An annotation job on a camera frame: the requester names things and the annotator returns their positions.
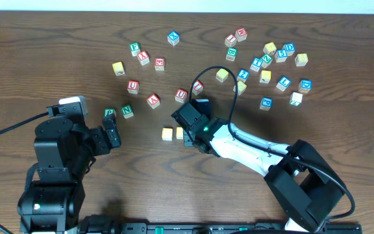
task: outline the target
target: wooden table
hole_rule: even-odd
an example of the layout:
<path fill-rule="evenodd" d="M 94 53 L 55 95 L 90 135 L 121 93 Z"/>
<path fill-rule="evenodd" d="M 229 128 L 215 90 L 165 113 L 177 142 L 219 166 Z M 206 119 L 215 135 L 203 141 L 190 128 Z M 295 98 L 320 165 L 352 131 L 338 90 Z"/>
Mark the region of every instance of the wooden table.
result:
<path fill-rule="evenodd" d="M 239 27 L 249 36 L 230 62 L 224 38 Z M 166 38 L 172 30 L 181 34 L 175 47 Z M 300 138 L 314 145 L 355 197 L 354 215 L 341 221 L 374 233 L 374 16 L 0 12 L 0 129 L 77 94 L 88 100 L 89 127 L 101 124 L 104 108 L 119 112 L 131 104 L 133 118 L 118 114 L 122 147 L 98 157 L 84 178 L 81 218 L 103 213 L 150 222 L 285 221 L 262 176 L 185 148 L 181 140 L 161 139 L 163 127 L 177 126 L 170 114 L 180 107 L 178 88 L 189 88 L 209 66 L 249 69 L 271 41 L 278 47 L 293 42 L 309 62 L 273 62 L 270 84 L 260 84 L 259 73 L 251 71 L 233 122 L 274 142 Z M 166 70 L 155 71 L 152 62 L 141 66 L 131 56 L 131 42 L 139 42 L 151 60 L 165 57 Z M 112 63 L 118 61 L 126 74 L 116 77 Z M 215 74 L 201 78 L 205 91 L 199 97 L 211 100 L 215 116 L 227 117 L 233 81 L 220 83 Z M 282 75 L 292 80 L 285 92 L 275 88 Z M 302 78 L 314 87 L 294 107 L 288 101 Z M 138 95 L 127 92 L 132 79 L 140 82 Z M 153 93 L 161 98 L 155 110 L 146 102 Z M 259 110 L 264 96 L 274 100 L 270 111 Z M 0 136 L 0 223 L 12 231 L 19 230 L 16 205 L 26 171 L 36 162 L 34 128 L 44 120 Z M 348 209 L 343 198 L 332 213 Z"/>

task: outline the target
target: cube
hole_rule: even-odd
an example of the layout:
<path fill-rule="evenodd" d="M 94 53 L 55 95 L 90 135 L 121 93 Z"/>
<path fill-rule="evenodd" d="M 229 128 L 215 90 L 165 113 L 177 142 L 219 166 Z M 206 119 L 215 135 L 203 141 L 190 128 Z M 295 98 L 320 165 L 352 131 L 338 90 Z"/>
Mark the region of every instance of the cube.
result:
<path fill-rule="evenodd" d="M 155 70 L 164 71 L 164 66 L 166 62 L 164 58 L 155 58 Z"/>
<path fill-rule="evenodd" d="M 303 101 L 303 95 L 297 92 L 293 92 L 290 98 L 290 104 L 298 106 Z"/>
<path fill-rule="evenodd" d="M 297 66 L 305 66 L 308 62 L 308 57 L 306 54 L 298 54 L 295 58 L 295 65 Z"/>
<path fill-rule="evenodd" d="M 205 87 L 200 81 L 196 81 L 193 85 L 193 94 L 199 95 Z"/>
<path fill-rule="evenodd" d="M 122 107 L 121 111 L 122 111 L 123 117 L 126 119 L 134 116 L 134 112 L 132 111 L 132 108 L 130 105 L 126 105 Z"/>
<path fill-rule="evenodd" d="M 284 49 L 278 49 L 275 53 L 275 61 L 276 62 L 285 62 L 286 58 L 288 56 L 286 55 L 286 52 Z"/>
<path fill-rule="evenodd" d="M 116 117 L 116 111 L 113 108 L 106 108 L 103 114 L 103 117 L 108 117 L 110 114 L 113 114 Z"/>
<path fill-rule="evenodd" d="M 162 129 L 162 140 L 173 140 L 173 129 L 172 128 L 163 128 Z"/>
<path fill-rule="evenodd" d="M 238 74 L 238 81 L 246 83 L 247 78 L 249 77 L 249 72 L 245 69 L 241 69 Z"/>
<path fill-rule="evenodd" d="M 259 83 L 268 84 L 271 81 L 271 71 L 262 70 L 259 76 Z"/>
<path fill-rule="evenodd" d="M 141 53 L 136 55 L 138 60 L 140 61 L 141 65 L 145 65 L 149 62 L 149 56 L 146 51 L 142 51 Z"/>
<path fill-rule="evenodd" d="M 272 99 L 269 97 L 263 97 L 262 101 L 260 101 L 260 106 L 259 109 L 264 110 L 264 111 L 269 111 L 270 108 L 272 107 Z"/>
<path fill-rule="evenodd" d="M 291 56 L 295 52 L 295 46 L 293 46 L 293 43 L 284 44 L 282 49 L 285 49 L 285 52 L 286 52 L 287 56 Z"/>
<path fill-rule="evenodd" d="M 129 44 L 129 49 L 131 50 L 131 53 L 134 57 L 141 52 L 141 47 L 138 42 Z"/>
<path fill-rule="evenodd" d="M 138 81 L 129 81 L 127 89 L 130 94 L 138 94 L 140 91 L 140 84 Z"/>
<path fill-rule="evenodd" d="M 238 29 L 236 30 L 234 36 L 238 39 L 238 42 L 244 41 L 247 37 L 247 31 L 245 28 Z"/>
<path fill-rule="evenodd" d="M 175 101 L 184 103 L 186 99 L 187 99 L 187 91 L 179 88 L 177 92 L 175 93 Z"/>
<path fill-rule="evenodd" d="M 298 92 L 308 93 L 311 90 L 312 82 L 307 79 L 301 80 L 298 85 Z"/>
<path fill-rule="evenodd" d="M 269 55 L 264 55 L 264 56 L 262 56 L 261 59 L 262 59 L 262 67 L 263 68 L 267 68 L 272 62 L 272 57 L 269 56 Z"/>
<path fill-rule="evenodd" d="M 112 67 L 114 68 L 114 72 L 116 76 L 125 74 L 125 70 L 123 69 L 122 62 L 114 63 L 112 64 Z"/>
<path fill-rule="evenodd" d="M 224 69 L 220 69 L 218 72 L 217 72 L 217 74 L 216 74 L 216 79 L 218 80 L 218 81 L 220 81 L 220 82 L 224 82 L 226 79 L 227 79 L 227 77 L 229 76 L 229 73 L 226 71 L 226 70 L 224 70 Z"/>
<path fill-rule="evenodd" d="M 155 109 L 160 105 L 160 99 L 155 96 L 155 94 L 149 96 L 147 98 L 148 105 L 152 108 Z"/>
<path fill-rule="evenodd" d="M 281 91 L 284 91 L 284 90 L 286 90 L 286 88 L 287 88 L 290 84 L 291 84 L 291 81 L 290 81 L 288 78 L 286 78 L 286 77 L 282 77 L 282 78 L 279 80 L 278 84 L 277 84 L 277 88 L 278 88 L 279 90 L 281 90 Z"/>
<path fill-rule="evenodd" d="M 238 54 L 238 49 L 228 48 L 227 54 L 226 54 L 226 60 L 234 61 L 237 54 Z"/>
<path fill-rule="evenodd" d="M 182 127 L 177 127 L 177 131 L 176 131 L 176 139 L 177 140 L 182 140 L 184 137 L 184 133 L 183 133 L 184 130 L 182 130 Z"/>
<path fill-rule="evenodd" d="M 262 60 L 260 58 L 254 58 L 251 64 L 251 70 L 259 72 L 259 69 L 261 66 L 262 66 Z"/>
<path fill-rule="evenodd" d="M 225 39 L 225 45 L 227 47 L 234 47 L 234 45 L 236 45 L 237 42 L 238 39 L 235 36 L 233 36 L 233 34 L 228 35 Z"/>
<path fill-rule="evenodd" d="M 238 95 L 243 94 L 245 92 L 247 85 L 241 81 L 238 81 Z M 236 85 L 233 87 L 233 92 L 236 91 Z"/>
<path fill-rule="evenodd" d="M 180 42 L 180 35 L 175 31 L 172 31 L 168 34 L 167 40 L 171 45 L 175 46 Z"/>
<path fill-rule="evenodd" d="M 274 55 L 277 51 L 277 47 L 273 42 L 270 42 L 264 46 L 264 53 L 267 55 Z"/>

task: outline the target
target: blue and white cube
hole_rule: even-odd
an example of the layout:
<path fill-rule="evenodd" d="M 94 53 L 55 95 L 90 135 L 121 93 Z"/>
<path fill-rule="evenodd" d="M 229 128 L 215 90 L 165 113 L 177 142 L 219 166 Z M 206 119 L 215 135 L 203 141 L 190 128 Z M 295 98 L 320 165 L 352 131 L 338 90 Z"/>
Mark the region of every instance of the blue and white cube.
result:
<path fill-rule="evenodd" d="M 246 83 L 247 78 L 249 77 L 249 72 L 245 69 L 241 69 L 238 74 L 238 81 Z"/>
<path fill-rule="evenodd" d="M 298 86 L 298 91 L 304 94 L 308 93 L 312 88 L 312 82 L 307 79 L 301 80 Z"/>
<path fill-rule="evenodd" d="M 295 105 L 295 106 L 299 106 L 299 104 L 301 104 L 301 102 L 303 102 L 303 95 L 299 94 L 297 92 L 293 92 L 292 95 L 291 95 L 291 98 L 290 98 L 290 104 Z"/>
<path fill-rule="evenodd" d="M 268 111 L 272 107 L 273 100 L 269 97 L 263 97 L 262 101 L 260 101 L 259 109 Z"/>
<path fill-rule="evenodd" d="M 180 35 L 176 33 L 175 31 L 172 31 L 168 34 L 167 39 L 171 45 L 175 46 L 177 45 L 177 43 L 180 42 Z"/>
<path fill-rule="evenodd" d="M 281 90 L 281 91 L 285 91 L 286 88 L 287 88 L 290 84 L 291 84 L 291 81 L 290 81 L 288 78 L 286 78 L 286 77 L 282 77 L 282 78 L 279 80 L 278 84 L 277 84 L 277 88 L 278 88 L 279 90 Z"/>
<path fill-rule="evenodd" d="M 287 43 L 284 44 L 284 47 L 282 49 L 285 49 L 286 55 L 291 56 L 295 52 L 295 46 L 293 46 L 293 43 Z"/>
<path fill-rule="evenodd" d="M 262 66 L 262 59 L 254 58 L 251 65 L 251 70 L 259 72 L 260 67 Z"/>
<path fill-rule="evenodd" d="M 276 62 L 285 62 L 288 55 L 285 52 L 285 49 L 278 49 L 275 53 L 275 61 Z"/>

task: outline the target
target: white wall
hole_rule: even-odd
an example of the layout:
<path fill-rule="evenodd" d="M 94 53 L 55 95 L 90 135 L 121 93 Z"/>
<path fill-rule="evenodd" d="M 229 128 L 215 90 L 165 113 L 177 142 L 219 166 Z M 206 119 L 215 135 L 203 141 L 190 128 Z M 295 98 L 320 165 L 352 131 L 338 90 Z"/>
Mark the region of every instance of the white wall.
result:
<path fill-rule="evenodd" d="M 374 0 L 0 0 L 0 10 L 374 14 Z"/>

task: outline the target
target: wood surface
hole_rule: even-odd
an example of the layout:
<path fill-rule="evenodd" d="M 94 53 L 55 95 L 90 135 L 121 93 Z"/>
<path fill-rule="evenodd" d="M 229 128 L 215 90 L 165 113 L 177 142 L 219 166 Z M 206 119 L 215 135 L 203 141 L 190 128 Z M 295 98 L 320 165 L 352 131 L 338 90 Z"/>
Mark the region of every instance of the wood surface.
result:
<path fill-rule="evenodd" d="M 239 27 L 249 35 L 230 62 L 224 40 Z M 175 47 L 166 38 L 172 30 L 181 35 Z M 131 42 L 139 42 L 151 61 L 165 57 L 166 70 L 155 71 L 152 62 L 141 66 L 131 56 Z M 88 100 L 89 127 L 101 124 L 104 108 L 118 110 L 123 145 L 98 157 L 84 178 L 81 218 L 103 213 L 150 222 L 286 221 L 262 176 L 185 148 L 181 140 L 161 139 L 163 127 L 177 126 L 170 114 L 181 105 L 174 98 L 178 88 L 188 89 L 209 66 L 248 70 L 268 42 L 293 42 L 309 62 L 295 67 L 295 55 L 274 61 L 269 84 L 259 84 L 259 73 L 250 71 L 233 122 L 274 142 L 311 143 L 356 200 L 354 215 L 339 221 L 374 233 L 374 16 L 0 12 L 0 129 L 77 94 Z M 126 74 L 116 77 L 112 63 L 118 61 Z M 216 72 L 202 76 L 199 97 L 211 100 L 215 116 L 227 117 L 233 81 L 220 83 Z M 281 75 L 292 81 L 285 92 L 275 88 Z M 301 106 L 290 106 L 302 78 L 311 79 L 313 89 Z M 140 82 L 138 95 L 127 92 L 128 80 Z M 161 98 L 155 110 L 146 101 L 151 94 Z M 264 96 L 273 98 L 269 111 L 259 110 Z M 128 120 L 119 111 L 126 104 L 135 114 Z M 0 223 L 15 232 L 25 174 L 36 162 L 34 128 L 45 119 L 0 136 Z M 344 197 L 332 214 L 348 209 Z"/>

